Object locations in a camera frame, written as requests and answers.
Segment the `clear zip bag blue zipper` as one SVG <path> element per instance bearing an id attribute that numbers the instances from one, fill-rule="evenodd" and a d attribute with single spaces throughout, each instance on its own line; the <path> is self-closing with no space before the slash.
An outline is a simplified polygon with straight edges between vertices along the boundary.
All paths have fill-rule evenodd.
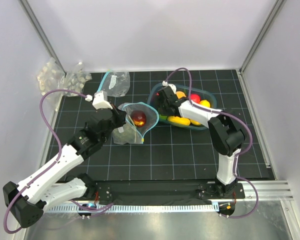
<path id="1" fill-rule="evenodd" d="M 159 114 L 152 106 L 144 103 L 123 103 L 118 107 L 126 112 L 125 124 L 112 132 L 117 145 L 143 144 L 147 132 L 159 122 Z"/>

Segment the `bumpy green fruit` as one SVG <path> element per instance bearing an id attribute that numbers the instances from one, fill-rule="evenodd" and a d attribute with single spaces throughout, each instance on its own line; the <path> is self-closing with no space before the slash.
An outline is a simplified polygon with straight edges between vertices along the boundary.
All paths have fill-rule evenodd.
<path id="1" fill-rule="evenodd" d="M 161 120 L 166 121 L 168 117 L 165 116 L 165 115 L 161 115 L 161 114 L 160 114 L 160 115 L 159 115 L 159 118 L 160 118 Z"/>

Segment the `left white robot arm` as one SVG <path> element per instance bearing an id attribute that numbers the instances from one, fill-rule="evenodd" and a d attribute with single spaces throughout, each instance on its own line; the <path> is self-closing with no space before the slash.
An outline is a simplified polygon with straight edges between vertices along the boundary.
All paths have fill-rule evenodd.
<path id="1" fill-rule="evenodd" d="M 83 198 L 91 200 L 97 193 L 96 182 L 86 173 L 53 187 L 62 176 L 99 151 L 114 129 L 123 127 L 127 113 L 118 108 L 101 108 L 92 113 L 85 127 L 77 132 L 61 151 L 31 176 L 2 190 L 7 211 L 21 228 L 34 225 L 50 208 L 65 201 Z"/>

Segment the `netted green melon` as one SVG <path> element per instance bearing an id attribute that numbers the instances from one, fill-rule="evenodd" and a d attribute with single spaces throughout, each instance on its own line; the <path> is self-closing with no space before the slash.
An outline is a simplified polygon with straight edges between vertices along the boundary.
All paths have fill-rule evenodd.
<path id="1" fill-rule="evenodd" d="M 113 142 L 118 145 L 143 143 L 140 133 L 129 123 L 114 129 L 112 131 L 112 139 Z"/>

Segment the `dark red apple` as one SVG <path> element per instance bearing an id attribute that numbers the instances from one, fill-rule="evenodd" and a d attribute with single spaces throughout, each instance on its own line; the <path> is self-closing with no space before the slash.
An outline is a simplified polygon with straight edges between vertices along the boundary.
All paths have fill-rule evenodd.
<path id="1" fill-rule="evenodd" d="M 130 114 L 130 117 L 131 117 L 133 124 L 138 128 L 143 127 L 147 123 L 146 114 L 141 110 L 134 110 Z"/>

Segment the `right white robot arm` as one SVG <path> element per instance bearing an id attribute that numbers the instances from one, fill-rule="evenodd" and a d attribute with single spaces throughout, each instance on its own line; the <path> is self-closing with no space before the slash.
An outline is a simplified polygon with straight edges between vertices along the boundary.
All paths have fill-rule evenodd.
<path id="1" fill-rule="evenodd" d="M 208 128 L 212 145 L 218 152 L 215 192 L 220 198 L 231 195 L 238 182 L 239 154 L 248 137 L 242 121 L 226 111 L 202 106 L 188 97 L 179 98 L 171 84 L 154 94 L 154 102 L 164 116 L 194 120 Z"/>

